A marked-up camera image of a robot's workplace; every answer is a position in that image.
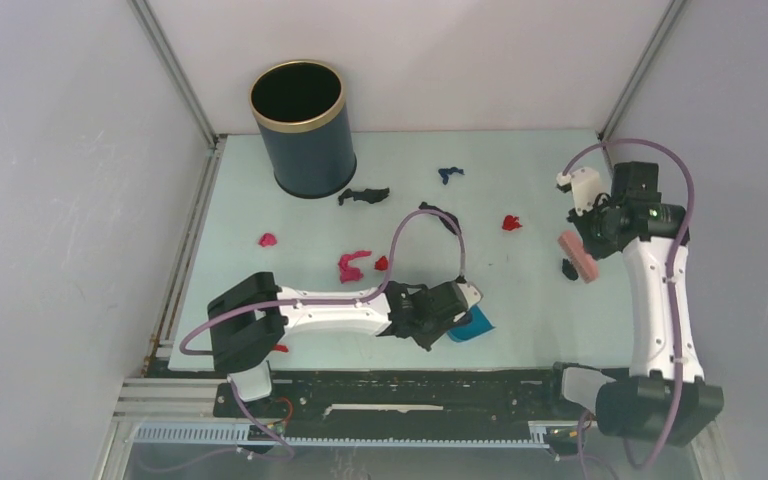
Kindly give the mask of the pink hand brush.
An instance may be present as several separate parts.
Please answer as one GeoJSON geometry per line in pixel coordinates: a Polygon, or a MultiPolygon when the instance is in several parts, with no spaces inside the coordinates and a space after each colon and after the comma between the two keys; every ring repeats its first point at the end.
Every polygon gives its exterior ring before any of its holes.
{"type": "Polygon", "coordinates": [[[585,283],[591,283],[599,278],[599,267],[593,257],[585,250],[580,237],[572,231],[564,231],[558,237],[558,244],[574,266],[580,278],[585,283]]]}

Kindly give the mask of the blue plastic dustpan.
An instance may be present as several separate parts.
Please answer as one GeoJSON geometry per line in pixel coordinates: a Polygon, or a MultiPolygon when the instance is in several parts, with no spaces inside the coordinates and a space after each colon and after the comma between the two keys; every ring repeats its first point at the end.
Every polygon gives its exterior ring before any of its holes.
{"type": "Polygon", "coordinates": [[[468,323],[459,325],[447,332],[449,339],[457,343],[467,342],[494,329],[494,326],[478,305],[469,310],[469,317],[470,321],[468,323]]]}

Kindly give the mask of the long black paper scrap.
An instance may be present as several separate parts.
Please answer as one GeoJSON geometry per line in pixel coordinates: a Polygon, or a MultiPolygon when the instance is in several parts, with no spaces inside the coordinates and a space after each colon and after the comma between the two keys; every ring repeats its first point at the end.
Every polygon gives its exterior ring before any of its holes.
{"type": "Polygon", "coordinates": [[[453,235],[455,236],[461,236],[462,235],[462,229],[460,222],[456,215],[454,215],[451,212],[445,211],[435,205],[429,204],[425,201],[421,202],[419,205],[419,209],[422,211],[428,211],[428,212],[435,212],[437,215],[437,218],[440,220],[440,222],[444,225],[444,227],[453,235]]]}

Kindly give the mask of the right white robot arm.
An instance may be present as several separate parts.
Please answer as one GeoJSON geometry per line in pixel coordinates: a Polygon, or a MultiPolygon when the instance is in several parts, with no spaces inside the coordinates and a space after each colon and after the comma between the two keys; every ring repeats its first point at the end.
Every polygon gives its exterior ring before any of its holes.
{"type": "Polygon", "coordinates": [[[666,444],[691,442],[724,407],[720,387],[707,384],[691,331],[686,294],[689,233],[687,210],[665,203],[659,167],[626,162],[614,169],[611,186],[589,167],[556,177],[572,195],[572,230],[558,243],[585,282],[598,277],[597,263],[620,254],[630,286],[633,347],[627,374],[558,364],[559,380],[541,392],[545,411],[566,418],[580,406],[597,418],[606,436],[666,444]]]}

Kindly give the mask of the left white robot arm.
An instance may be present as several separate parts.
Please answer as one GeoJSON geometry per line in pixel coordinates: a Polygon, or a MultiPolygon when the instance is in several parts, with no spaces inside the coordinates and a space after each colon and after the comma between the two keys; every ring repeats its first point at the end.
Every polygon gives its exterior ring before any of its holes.
{"type": "Polygon", "coordinates": [[[434,287],[389,281],[380,290],[311,292],[281,287],[270,272],[255,273],[207,306],[213,368],[228,377],[243,409],[264,416],[276,403],[267,357],[285,335],[393,336],[429,350],[469,324],[482,298],[462,276],[434,287]]]}

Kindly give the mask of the long pink crumpled paper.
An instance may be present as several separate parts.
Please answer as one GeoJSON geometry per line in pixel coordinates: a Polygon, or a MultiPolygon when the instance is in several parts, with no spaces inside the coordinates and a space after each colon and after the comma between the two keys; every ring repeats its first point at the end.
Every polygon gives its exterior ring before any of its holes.
{"type": "Polygon", "coordinates": [[[370,257],[372,254],[369,250],[359,250],[352,253],[342,254],[338,260],[338,272],[339,281],[341,284],[358,282],[363,279],[363,271],[352,264],[357,259],[370,257]]]}

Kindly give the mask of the red paper ball near centre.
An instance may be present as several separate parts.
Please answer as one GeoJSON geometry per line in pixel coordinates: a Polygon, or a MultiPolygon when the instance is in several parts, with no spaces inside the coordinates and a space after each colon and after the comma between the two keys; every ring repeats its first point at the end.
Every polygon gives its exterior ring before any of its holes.
{"type": "Polygon", "coordinates": [[[375,268],[375,270],[376,270],[376,271],[380,271],[380,272],[386,272],[386,271],[388,271],[388,270],[389,270],[389,268],[390,268],[390,261],[389,261],[389,258],[388,258],[387,256],[381,256],[381,257],[379,257],[379,258],[378,258],[378,259],[375,261],[375,263],[374,263],[374,268],[375,268]]]}

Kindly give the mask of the black crumpled paper strip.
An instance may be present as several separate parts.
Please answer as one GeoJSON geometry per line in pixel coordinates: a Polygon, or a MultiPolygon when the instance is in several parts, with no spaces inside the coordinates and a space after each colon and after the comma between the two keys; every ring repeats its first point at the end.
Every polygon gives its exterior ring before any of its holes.
{"type": "Polygon", "coordinates": [[[343,206],[347,200],[361,201],[368,204],[376,204],[387,199],[390,195],[389,188],[355,190],[345,189],[337,198],[338,205],[343,206]]]}

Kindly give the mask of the dark blue paper scrap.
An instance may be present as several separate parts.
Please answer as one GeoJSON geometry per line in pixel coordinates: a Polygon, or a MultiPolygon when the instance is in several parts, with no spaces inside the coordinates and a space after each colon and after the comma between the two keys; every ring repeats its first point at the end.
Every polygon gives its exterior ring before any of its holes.
{"type": "Polygon", "coordinates": [[[453,176],[465,174],[465,171],[458,167],[439,168],[437,172],[443,185],[448,185],[453,176]]]}

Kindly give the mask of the small pink paper ball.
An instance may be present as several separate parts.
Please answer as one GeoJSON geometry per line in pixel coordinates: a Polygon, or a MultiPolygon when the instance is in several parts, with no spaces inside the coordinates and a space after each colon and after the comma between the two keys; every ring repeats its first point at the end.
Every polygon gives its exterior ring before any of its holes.
{"type": "Polygon", "coordinates": [[[275,246],[278,243],[277,237],[269,232],[266,232],[261,235],[261,237],[258,240],[258,245],[262,248],[268,248],[275,246]]]}

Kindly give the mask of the dark blue round trash bin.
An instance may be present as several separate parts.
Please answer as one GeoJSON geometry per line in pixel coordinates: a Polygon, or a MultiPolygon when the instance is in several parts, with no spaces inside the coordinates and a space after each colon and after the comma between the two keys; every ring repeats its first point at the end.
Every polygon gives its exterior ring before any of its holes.
{"type": "Polygon", "coordinates": [[[274,65],[253,82],[248,100],[282,190],[319,199],[348,186],[357,158],[334,67],[307,59],[274,65]]]}

